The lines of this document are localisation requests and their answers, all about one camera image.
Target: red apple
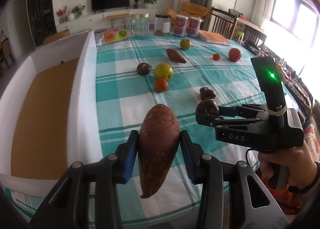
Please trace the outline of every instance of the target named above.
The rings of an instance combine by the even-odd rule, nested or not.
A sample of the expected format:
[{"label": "red apple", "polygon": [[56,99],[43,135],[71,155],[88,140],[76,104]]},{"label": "red apple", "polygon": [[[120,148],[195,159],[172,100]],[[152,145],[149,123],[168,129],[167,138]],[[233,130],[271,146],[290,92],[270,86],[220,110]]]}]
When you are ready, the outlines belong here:
[{"label": "red apple", "polygon": [[242,52],[238,48],[230,49],[228,56],[233,62],[237,62],[241,58]]}]

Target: white vase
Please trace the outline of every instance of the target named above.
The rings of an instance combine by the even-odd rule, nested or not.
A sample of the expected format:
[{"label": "white vase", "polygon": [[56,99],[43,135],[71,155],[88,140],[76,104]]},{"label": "white vase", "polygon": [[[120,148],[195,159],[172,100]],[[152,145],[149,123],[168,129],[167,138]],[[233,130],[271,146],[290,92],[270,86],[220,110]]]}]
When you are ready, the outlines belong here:
[{"label": "white vase", "polygon": [[67,17],[68,21],[72,21],[76,18],[75,14],[74,13],[70,13]]},{"label": "white vase", "polygon": [[153,4],[144,4],[144,6],[145,6],[147,9],[152,9],[152,8],[153,8]]}]

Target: metal screw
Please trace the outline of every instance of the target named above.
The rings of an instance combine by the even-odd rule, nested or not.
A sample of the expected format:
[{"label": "metal screw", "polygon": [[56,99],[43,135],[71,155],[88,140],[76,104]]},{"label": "metal screw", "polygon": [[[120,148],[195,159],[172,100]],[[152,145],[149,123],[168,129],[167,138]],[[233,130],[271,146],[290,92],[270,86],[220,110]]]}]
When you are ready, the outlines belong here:
[{"label": "metal screw", "polygon": [[211,155],[205,153],[205,154],[202,155],[202,158],[203,158],[204,160],[207,160],[207,161],[208,161],[208,160],[211,160]]},{"label": "metal screw", "polygon": [[117,158],[118,158],[118,156],[114,153],[108,155],[108,159],[111,161],[116,160]]},{"label": "metal screw", "polygon": [[247,163],[244,162],[244,161],[239,161],[239,162],[238,162],[238,165],[239,165],[239,167],[241,167],[241,168],[245,168],[246,166],[248,166]]},{"label": "metal screw", "polygon": [[73,164],[72,164],[72,167],[73,168],[79,168],[81,166],[81,162],[74,162]]}]

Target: book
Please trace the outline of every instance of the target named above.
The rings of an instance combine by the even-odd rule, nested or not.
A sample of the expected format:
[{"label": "book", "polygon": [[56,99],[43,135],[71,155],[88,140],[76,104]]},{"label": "book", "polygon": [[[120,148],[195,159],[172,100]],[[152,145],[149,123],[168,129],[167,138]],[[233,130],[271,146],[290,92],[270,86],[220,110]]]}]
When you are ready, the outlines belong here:
[{"label": "book", "polygon": [[207,43],[230,45],[230,42],[224,38],[221,34],[216,32],[199,31],[199,38]]}]

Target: white cabinet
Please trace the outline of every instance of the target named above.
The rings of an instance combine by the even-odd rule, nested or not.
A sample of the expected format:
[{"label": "white cabinet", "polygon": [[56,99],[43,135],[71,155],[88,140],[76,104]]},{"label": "white cabinet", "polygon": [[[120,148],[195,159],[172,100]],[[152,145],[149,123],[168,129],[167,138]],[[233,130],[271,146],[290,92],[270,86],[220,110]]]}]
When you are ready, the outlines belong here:
[{"label": "white cabinet", "polygon": [[[57,25],[57,32],[69,29],[71,33],[83,31],[86,29],[105,29],[111,28],[111,19],[107,19],[107,16],[111,15],[122,15],[122,14],[150,14],[150,23],[154,24],[156,17],[156,9],[130,9],[130,10],[118,10],[118,11],[108,11],[104,13],[98,13],[89,16],[82,16],[73,21],[65,22],[63,24]],[[126,17],[126,25],[131,25],[130,17]],[[115,19],[114,27],[123,26],[122,18]]]}]

